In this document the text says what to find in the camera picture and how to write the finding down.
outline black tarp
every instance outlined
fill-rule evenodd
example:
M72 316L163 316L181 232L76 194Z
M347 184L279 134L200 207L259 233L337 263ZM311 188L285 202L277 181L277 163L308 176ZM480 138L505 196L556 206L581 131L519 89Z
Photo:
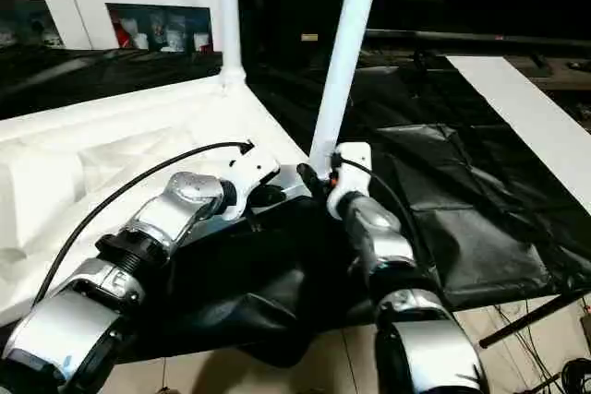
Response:
M371 144L374 171L412 209L417 255L450 305L589 288L586 212L454 68L419 62L357 69L342 140ZM216 56L4 50L0 114L198 78L218 65ZM325 74L248 69L249 86L304 150ZM390 206L378 187L370 190ZM168 293L146 307L127 358L270 342L282 352L247 348L292 364L315 332L370 321L342 227L321 206L301 198L260 222L262 233L241 224L179 251Z

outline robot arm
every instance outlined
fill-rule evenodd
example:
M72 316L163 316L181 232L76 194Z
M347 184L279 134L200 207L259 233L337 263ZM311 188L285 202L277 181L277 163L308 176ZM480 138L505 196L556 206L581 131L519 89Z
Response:
M97 242L97 257L20 321L2 354L0 392L98 392L134 340L141 305L188 233L214 215L241 217L250 192L278 171L275 159L254 148L222 180L174 174L119 233Z
M371 169L366 143L343 143L337 154ZM375 308L380 392L488 392L474 347L416 263L398 218L369 196L369 175L349 164L336 172L327 206L343 220Z

